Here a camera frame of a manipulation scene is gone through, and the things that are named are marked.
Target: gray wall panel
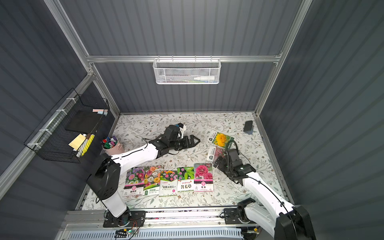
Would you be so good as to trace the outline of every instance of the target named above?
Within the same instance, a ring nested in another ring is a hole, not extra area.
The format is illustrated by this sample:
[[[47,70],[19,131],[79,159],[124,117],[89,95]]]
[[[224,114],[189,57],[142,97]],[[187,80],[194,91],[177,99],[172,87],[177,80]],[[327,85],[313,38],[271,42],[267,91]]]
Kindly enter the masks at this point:
[[[2,173],[86,71],[43,1],[0,1],[0,36]],[[93,84],[84,94],[99,96]],[[108,114],[95,142],[109,133],[113,121]],[[54,239],[99,152],[94,144],[80,164],[34,157],[0,201],[0,239]]]
[[[353,228],[374,239],[384,227],[383,8],[314,1],[261,113],[318,239],[360,239]]]
[[[62,1],[90,55],[274,55],[299,3]]]
[[[0,1],[3,172],[48,111],[86,75],[42,1]]]
[[[86,95],[100,96],[91,84]],[[108,114],[80,164],[34,157],[0,201],[0,239],[54,239],[68,210],[75,209],[91,166],[100,152],[98,143],[114,122]]]
[[[254,110],[273,63],[222,63],[220,83],[160,85],[152,63],[96,63],[123,113]]]

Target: pen holder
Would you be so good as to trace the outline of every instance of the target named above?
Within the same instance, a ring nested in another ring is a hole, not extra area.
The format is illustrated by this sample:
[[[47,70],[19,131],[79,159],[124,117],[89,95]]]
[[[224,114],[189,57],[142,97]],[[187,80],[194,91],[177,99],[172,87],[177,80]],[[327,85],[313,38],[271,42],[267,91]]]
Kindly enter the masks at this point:
[[[125,152],[124,147],[121,143],[117,143],[116,146],[114,146],[113,148],[104,149],[104,150],[110,156],[116,155],[116,154],[121,154],[121,153]]]

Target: yellow flower image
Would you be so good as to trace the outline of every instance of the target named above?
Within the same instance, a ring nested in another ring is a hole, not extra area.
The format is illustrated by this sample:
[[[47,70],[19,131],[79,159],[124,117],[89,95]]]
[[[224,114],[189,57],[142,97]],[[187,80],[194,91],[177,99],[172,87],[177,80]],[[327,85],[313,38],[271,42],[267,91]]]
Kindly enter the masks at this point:
[[[224,134],[219,133],[216,135],[216,141],[217,141],[217,145],[219,145],[220,147],[225,147],[227,137]]]

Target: seed packet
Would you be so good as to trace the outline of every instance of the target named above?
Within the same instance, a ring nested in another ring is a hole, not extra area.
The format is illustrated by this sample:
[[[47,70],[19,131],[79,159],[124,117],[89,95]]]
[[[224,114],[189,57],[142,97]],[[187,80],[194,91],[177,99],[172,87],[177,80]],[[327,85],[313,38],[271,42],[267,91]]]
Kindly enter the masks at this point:
[[[222,147],[209,147],[208,155],[207,155],[207,161],[215,162],[220,156],[224,157],[225,149]]]
[[[161,171],[159,196],[173,195],[177,195],[177,174],[171,170]]]
[[[194,167],[178,167],[176,170],[176,175],[178,192],[193,191],[195,189]]]
[[[208,137],[208,142],[211,142],[219,147],[225,147],[229,140],[234,140],[234,138],[214,130],[213,133],[211,133],[211,135]]]
[[[213,171],[211,163],[195,163],[195,191],[209,192],[214,190]]]
[[[160,190],[160,172],[164,166],[146,166],[144,167],[144,195],[158,195]]]
[[[123,196],[142,195],[145,171],[143,167],[134,167],[127,171]]]

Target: white grille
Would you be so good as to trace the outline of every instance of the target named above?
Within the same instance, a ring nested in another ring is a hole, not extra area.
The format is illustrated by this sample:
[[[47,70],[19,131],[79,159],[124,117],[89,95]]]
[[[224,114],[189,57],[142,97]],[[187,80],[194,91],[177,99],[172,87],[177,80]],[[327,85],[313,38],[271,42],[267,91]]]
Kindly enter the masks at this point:
[[[68,240],[111,240],[116,230],[71,231]],[[117,238],[130,239],[131,236]],[[140,229],[132,240],[155,239],[227,239],[242,240],[241,229],[233,227]]]
[[[157,84],[218,84],[220,60],[209,62],[162,62],[155,59]]]

